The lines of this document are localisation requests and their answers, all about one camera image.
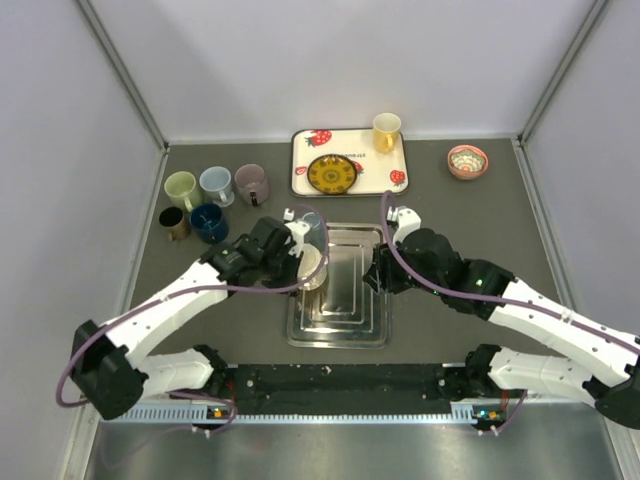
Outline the cream mug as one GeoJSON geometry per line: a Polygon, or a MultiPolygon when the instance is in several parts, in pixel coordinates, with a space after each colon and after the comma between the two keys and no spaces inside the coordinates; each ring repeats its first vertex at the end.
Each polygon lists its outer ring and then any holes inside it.
{"type": "Polygon", "coordinates": [[[301,289],[313,291],[322,287],[327,279],[328,271],[322,253],[313,245],[305,244],[302,248],[301,262],[298,268],[298,281],[301,289]]]}

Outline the dark blue mug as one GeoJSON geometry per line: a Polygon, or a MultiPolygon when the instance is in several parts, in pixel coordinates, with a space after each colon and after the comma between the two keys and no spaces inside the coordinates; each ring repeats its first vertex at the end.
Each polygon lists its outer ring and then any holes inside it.
{"type": "Polygon", "coordinates": [[[223,211],[214,203],[196,207],[190,213],[189,221],[199,239],[207,244],[220,243],[229,234],[229,225],[223,211]]]}

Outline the green mug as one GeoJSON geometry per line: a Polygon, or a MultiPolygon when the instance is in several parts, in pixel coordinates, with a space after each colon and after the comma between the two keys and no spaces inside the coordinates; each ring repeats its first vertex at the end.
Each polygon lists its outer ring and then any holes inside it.
{"type": "Polygon", "coordinates": [[[175,207],[187,213],[204,202],[196,177],[188,171],[171,174],[164,182],[164,192],[175,207]]]}

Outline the light blue white mug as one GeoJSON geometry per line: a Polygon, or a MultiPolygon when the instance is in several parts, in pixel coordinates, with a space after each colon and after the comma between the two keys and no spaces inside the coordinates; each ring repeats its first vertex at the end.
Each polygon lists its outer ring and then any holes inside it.
{"type": "Polygon", "coordinates": [[[213,166],[203,171],[199,185],[207,199],[220,207],[229,207],[235,200],[231,172],[225,167],[213,166]]]}

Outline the grey blue mug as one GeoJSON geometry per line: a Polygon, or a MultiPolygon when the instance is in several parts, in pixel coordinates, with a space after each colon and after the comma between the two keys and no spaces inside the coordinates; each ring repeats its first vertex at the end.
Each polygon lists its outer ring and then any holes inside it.
{"type": "Polygon", "coordinates": [[[322,226],[322,217],[314,212],[307,212],[302,216],[302,221],[310,227],[305,235],[305,242],[323,252],[327,244],[327,235],[322,226]]]}

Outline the purple mug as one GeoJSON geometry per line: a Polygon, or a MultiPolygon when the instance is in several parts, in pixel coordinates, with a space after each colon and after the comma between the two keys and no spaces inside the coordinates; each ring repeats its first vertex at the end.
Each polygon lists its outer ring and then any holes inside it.
{"type": "Polygon", "coordinates": [[[234,176],[236,187],[242,198],[251,206],[257,207],[266,202],[270,188],[266,171],[257,164],[241,166],[234,176]]]}

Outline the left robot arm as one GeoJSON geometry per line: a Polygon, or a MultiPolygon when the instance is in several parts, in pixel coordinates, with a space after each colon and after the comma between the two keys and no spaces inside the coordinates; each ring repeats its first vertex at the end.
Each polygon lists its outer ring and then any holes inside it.
{"type": "Polygon", "coordinates": [[[226,365],[214,350],[196,346],[156,355],[154,349],[235,293],[299,288],[297,270],[309,231],[302,220],[262,217],[235,241],[211,246],[175,281],[129,312],[101,325],[85,321],[74,332],[67,377],[105,420],[157,394],[184,389],[220,394],[226,365]]]}

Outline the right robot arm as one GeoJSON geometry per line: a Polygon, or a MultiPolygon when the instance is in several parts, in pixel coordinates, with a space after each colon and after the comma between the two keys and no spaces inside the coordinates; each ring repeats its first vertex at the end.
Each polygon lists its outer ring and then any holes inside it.
{"type": "Polygon", "coordinates": [[[466,380],[474,393],[487,396],[499,388],[561,396],[624,427],[639,427],[638,336],[584,317],[492,262],[462,258],[431,229],[376,245],[364,280],[377,293],[424,290],[459,313],[553,350],[540,356],[478,347],[466,360],[466,380]]]}

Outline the brown striped cup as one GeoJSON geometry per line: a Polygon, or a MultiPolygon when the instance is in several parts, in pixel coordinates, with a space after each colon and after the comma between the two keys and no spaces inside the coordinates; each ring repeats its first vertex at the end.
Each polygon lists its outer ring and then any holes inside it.
{"type": "Polygon", "coordinates": [[[179,207],[168,207],[158,217],[159,224],[167,231],[170,241],[181,241],[191,233],[190,223],[185,212],[179,207]]]}

